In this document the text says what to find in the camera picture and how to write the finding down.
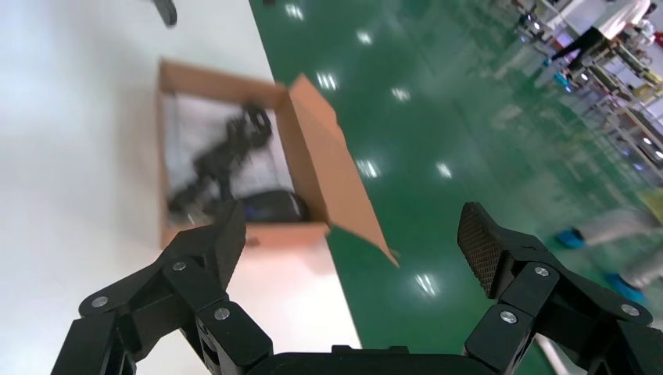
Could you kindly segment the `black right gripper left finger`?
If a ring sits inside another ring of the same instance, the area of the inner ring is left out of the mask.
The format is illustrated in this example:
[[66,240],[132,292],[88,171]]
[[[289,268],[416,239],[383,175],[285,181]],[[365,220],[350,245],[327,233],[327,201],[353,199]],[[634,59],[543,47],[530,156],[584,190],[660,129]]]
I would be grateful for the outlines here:
[[247,374],[274,353],[272,340],[228,296],[245,247],[242,205],[183,230],[157,260],[88,296],[55,374],[134,374],[158,341],[179,332],[212,374]]

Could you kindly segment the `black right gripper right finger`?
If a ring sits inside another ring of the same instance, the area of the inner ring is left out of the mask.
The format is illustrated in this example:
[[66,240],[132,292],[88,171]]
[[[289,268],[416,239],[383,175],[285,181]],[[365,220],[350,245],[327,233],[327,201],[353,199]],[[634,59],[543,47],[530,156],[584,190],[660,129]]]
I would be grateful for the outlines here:
[[457,243],[493,306],[464,354],[512,374],[536,335],[555,342],[589,374],[659,374],[662,333],[642,305],[567,269],[535,236],[463,205]]

